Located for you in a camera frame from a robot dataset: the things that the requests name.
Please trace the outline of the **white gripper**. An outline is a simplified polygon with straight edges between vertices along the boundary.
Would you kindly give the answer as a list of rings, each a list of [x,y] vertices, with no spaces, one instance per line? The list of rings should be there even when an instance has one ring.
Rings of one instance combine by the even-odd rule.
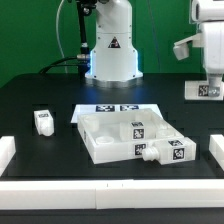
[[[208,95],[219,97],[224,74],[224,0],[190,0],[190,13],[201,34]]]

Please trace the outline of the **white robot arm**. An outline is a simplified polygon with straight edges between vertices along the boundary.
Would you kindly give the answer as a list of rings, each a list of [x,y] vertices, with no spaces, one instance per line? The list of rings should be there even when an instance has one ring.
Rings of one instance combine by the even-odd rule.
[[[89,84],[122,88],[139,84],[138,51],[132,45],[132,6],[128,0],[98,0],[96,45],[90,52]],[[174,44],[177,59],[189,56],[189,48],[203,50],[204,81],[187,81],[187,100],[224,99],[224,0],[191,0],[191,21],[197,33]]]

